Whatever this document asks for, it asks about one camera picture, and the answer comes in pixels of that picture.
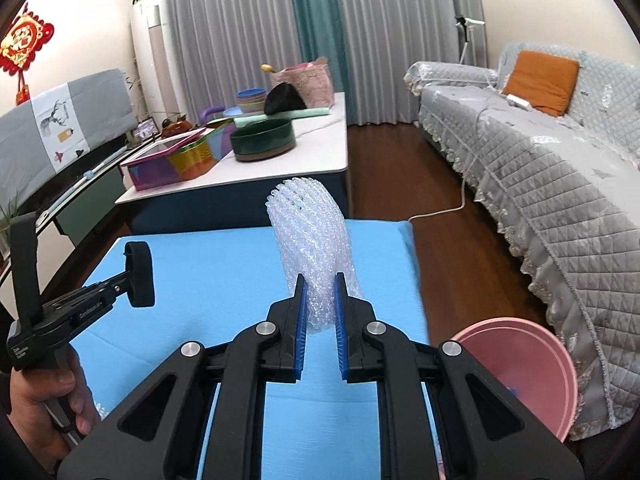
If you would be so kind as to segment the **person's left hand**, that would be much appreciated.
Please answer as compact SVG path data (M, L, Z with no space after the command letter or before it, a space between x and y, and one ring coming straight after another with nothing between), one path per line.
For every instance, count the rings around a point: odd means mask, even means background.
M76 427L83 436L88 436L101 421L78 353L72 346L66 347L66 364L62 368L11 370L9 421L47 472L52 472L55 464L70 452L46 407L47 401L58 398L68 400Z

